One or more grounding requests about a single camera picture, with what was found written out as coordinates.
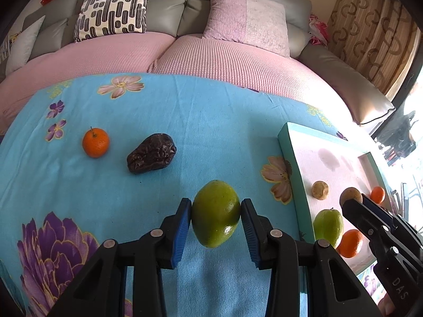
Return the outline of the person right hand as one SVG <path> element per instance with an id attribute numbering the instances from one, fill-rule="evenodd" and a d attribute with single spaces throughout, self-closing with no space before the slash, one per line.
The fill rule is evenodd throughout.
<path id="1" fill-rule="evenodd" d="M 382 316 L 389 316 L 395 311 L 395 306 L 390 299 L 389 295 L 386 293 L 385 296 L 378 302 L 378 308 Z"/>

